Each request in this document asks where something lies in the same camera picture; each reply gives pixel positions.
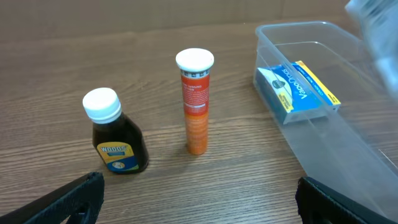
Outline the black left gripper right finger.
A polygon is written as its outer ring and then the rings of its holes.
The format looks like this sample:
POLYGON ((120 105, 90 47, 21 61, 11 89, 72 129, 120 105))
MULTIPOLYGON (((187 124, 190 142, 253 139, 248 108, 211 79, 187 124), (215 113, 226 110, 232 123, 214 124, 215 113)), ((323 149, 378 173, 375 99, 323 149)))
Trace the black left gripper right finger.
POLYGON ((298 180, 295 200, 303 224, 397 224, 311 177, 298 180))

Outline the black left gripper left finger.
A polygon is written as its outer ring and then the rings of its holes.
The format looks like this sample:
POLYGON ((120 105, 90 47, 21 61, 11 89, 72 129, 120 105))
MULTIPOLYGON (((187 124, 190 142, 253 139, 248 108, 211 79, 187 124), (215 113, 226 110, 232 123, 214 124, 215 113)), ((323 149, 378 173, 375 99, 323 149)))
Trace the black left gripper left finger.
POLYGON ((1 217, 1 223, 94 224, 104 202, 104 178, 89 172, 1 217))

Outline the blue yellow VapoDrops box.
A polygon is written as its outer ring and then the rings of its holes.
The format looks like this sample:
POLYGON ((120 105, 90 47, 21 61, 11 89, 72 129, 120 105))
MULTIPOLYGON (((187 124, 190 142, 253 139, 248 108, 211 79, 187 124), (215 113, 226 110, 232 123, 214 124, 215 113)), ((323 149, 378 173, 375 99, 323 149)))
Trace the blue yellow VapoDrops box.
POLYGON ((339 109, 340 100, 301 60, 292 63, 292 66, 313 91, 306 90, 283 65, 256 70, 254 83, 280 124, 325 116, 326 113, 320 109, 323 101, 332 111, 339 109))

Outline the white blue medicine box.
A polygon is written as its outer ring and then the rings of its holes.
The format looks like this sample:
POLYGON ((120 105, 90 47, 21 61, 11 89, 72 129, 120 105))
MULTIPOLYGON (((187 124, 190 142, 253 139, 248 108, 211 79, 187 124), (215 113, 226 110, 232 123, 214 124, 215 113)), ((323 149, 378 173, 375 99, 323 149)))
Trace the white blue medicine box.
POLYGON ((397 0, 350 0, 347 13, 359 24, 389 94, 397 98, 397 0))

